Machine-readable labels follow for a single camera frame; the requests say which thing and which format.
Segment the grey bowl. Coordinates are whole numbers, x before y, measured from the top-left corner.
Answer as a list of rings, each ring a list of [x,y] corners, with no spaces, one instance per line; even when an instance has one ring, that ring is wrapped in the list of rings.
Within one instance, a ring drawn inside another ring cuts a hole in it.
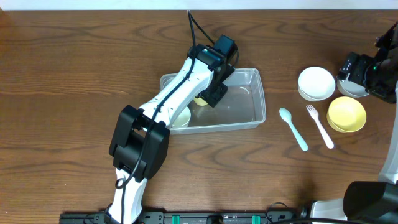
[[[336,85],[337,85],[339,92],[341,94],[343,94],[344,96],[348,96],[348,97],[352,97],[352,98],[360,98],[360,97],[369,95],[369,93],[366,92],[366,90],[363,86],[358,85],[349,80],[346,80],[344,82],[341,80],[338,80]]]

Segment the yellow cup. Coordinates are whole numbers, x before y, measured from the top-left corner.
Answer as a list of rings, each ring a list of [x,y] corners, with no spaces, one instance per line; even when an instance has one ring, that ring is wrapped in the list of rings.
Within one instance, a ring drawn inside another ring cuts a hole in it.
[[[194,98],[193,99],[194,102],[198,105],[198,106],[206,106],[208,103],[203,100],[202,98]]]

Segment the clear plastic container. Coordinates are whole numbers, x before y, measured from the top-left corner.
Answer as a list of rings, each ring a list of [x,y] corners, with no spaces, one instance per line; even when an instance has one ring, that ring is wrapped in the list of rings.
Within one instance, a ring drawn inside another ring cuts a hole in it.
[[[187,127],[171,128],[171,134],[196,134],[256,128],[266,120],[266,102],[261,76],[255,68],[237,68],[224,84],[228,91],[214,107],[188,104]]]

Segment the white bowl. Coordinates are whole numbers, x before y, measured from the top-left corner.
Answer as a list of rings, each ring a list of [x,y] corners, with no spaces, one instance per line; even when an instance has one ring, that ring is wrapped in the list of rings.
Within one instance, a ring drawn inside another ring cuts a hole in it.
[[[336,88],[332,74],[321,67],[308,67],[298,77],[298,92],[307,101],[329,98]]]

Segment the white cup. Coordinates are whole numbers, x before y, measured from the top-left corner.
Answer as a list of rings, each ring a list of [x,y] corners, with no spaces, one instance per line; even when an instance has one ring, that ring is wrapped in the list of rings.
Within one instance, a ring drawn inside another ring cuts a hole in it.
[[[178,115],[177,119],[174,121],[172,128],[186,128],[189,125],[190,118],[190,109],[188,107],[185,107],[183,111]]]

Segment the yellow bowl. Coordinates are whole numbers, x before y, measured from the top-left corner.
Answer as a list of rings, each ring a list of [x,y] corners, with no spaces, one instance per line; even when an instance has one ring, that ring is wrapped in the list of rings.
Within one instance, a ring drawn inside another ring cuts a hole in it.
[[[330,103],[326,119],[334,130],[342,133],[353,133],[364,127],[367,115],[366,110],[358,100],[341,96]]]

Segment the mint green spoon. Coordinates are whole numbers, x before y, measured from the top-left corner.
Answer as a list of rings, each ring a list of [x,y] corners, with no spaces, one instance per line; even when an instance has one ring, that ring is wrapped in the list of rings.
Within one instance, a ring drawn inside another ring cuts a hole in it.
[[[309,146],[305,142],[305,140],[301,136],[301,134],[298,132],[296,127],[294,126],[294,124],[292,122],[292,115],[291,115],[290,111],[287,110],[286,108],[280,108],[279,109],[279,114],[280,114],[280,117],[289,125],[289,128],[291,129],[291,131],[292,131],[294,137],[296,138],[296,140],[297,140],[300,148],[302,149],[302,151],[308,151],[309,150]]]

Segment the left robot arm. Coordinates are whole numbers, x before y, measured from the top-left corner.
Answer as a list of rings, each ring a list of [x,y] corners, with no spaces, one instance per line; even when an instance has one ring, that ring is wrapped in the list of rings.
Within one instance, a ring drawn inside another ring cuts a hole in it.
[[[142,210],[146,183],[162,166],[170,127],[196,97],[215,107],[228,91],[223,83],[234,71],[235,44],[198,44],[188,52],[177,76],[139,108],[127,105],[119,114],[109,154],[116,169],[114,201],[108,223],[134,223]]]

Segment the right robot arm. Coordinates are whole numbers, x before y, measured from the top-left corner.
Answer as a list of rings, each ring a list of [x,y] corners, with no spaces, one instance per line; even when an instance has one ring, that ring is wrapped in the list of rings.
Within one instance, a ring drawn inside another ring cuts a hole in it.
[[[355,145],[332,140],[320,124],[322,115],[309,111],[326,146],[342,155],[339,165],[368,170],[375,159],[377,177],[353,181],[341,198],[309,203],[298,223],[397,223],[397,24],[376,37],[374,45],[374,56],[350,52],[331,84],[320,79],[321,67],[299,75],[299,92],[308,101],[324,100],[334,90],[341,93],[323,116],[328,126],[353,137]]]

